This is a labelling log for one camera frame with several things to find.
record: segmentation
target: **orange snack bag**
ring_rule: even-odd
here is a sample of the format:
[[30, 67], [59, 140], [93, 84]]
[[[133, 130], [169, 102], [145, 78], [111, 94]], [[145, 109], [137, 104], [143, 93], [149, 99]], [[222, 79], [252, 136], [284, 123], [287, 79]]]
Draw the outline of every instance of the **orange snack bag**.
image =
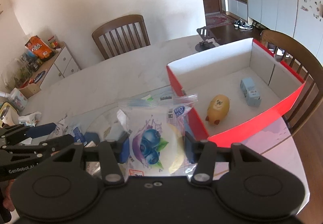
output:
[[44, 43], [38, 36], [31, 37], [25, 46], [42, 60], [48, 60], [54, 55], [51, 48], [49, 48], [48, 45]]

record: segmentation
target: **blueberry illustration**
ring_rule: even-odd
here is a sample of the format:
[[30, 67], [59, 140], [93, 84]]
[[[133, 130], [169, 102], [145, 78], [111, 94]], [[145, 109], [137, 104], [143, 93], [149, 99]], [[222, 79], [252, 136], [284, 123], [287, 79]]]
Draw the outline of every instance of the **blueberry illustration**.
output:
[[151, 147], [156, 147], [160, 142], [160, 133], [155, 129], [148, 129], [143, 133], [143, 139], [148, 140]]
[[150, 142], [148, 142], [146, 139], [142, 139], [140, 143], [140, 151], [143, 154], [144, 157], [148, 156], [148, 154], [151, 152], [151, 145]]
[[149, 153], [149, 155], [146, 156], [146, 161], [150, 165], [156, 164], [159, 161], [159, 156], [156, 150], [151, 149], [151, 152]]

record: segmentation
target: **wooden chair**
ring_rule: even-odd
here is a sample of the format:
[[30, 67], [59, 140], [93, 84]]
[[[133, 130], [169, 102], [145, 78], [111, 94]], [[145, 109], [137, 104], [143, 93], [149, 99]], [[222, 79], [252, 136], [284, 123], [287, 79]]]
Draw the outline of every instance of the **wooden chair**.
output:
[[306, 81], [296, 103], [284, 117], [293, 136], [323, 101], [323, 67], [308, 49], [283, 33], [264, 30], [261, 33], [261, 43], [266, 47], [268, 43], [274, 44], [275, 56], [278, 48], [285, 50], [278, 60], [288, 63]]
[[[143, 37], [145, 45], [143, 45], [142, 43], [142, 39], [136, 27], [136, 23], [138, 23], [140, 26], [141, 35]], [[136, 39], [132, 34], [131, 28], [135, 33]], [[103, 44], [100, 41], [100, 37], [102, 38], [102, 36], [105, 40], [107, 48], [109, 49], [110, 55], [108, 55], [106, 49], [104, 48]], [[102, 53], [105, 60], [111, 57], [114, 57], [116, 55], [120, 55], [121, 54], [120, 48], [122, 49], [123, 53], [126, 53], [127, 51], [129, 52], [129, 51], [135, 50], [138, 47], [141, 48], [141, 47], [150, 45], [145, 22], [143, 20], [143, 16], [141, 15], [127, 15], [127, 16], [109, 21], [103, 24], [101, 27], [97, 28], [92, 33], [92, 38], [96, 43], [97, 47], [99, 48], [100, 52]]]

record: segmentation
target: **drawer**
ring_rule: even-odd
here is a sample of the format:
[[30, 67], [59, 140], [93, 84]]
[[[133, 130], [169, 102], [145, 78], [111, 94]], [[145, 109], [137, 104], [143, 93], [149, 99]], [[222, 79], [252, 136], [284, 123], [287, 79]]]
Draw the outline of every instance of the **drawer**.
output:
[[61, 73], [64, 73], [69, 61], [72, 59], [72, 56], [70, 55], [69, 51], [66, 47], [64, 47], [55, 60], [55, 65], [57, 68], [61, 71]]
[[77, 66], [76, 62], [73, 59], [71, 59], [63, 75], [64, 77], [67, 77], [71, 74], [76, 73], [78, 70], [79, 70], [79, 67]]
[[44, 90], [62, 79], [64, 79], [64, 77], [62, 76], [62, 73], [53, 64], [52, 67], [47, 72], [44, 80], [42, 81], [40, 85], [40, 89]]

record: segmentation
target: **plastic bag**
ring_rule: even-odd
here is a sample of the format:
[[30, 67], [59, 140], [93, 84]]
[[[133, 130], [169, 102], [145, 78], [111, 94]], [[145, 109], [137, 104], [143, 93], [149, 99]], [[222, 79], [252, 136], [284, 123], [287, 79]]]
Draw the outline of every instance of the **plastic bag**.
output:
[[25, 44], [26, 48], [42, 60], [48, 60], [54, 56], [54, 52], [38, 36], [33, 36]]
[[130, 135], [130, 176], [170, 176], [187, 165], [184, 117], [196, 101], [197, 95], [119, 102]]

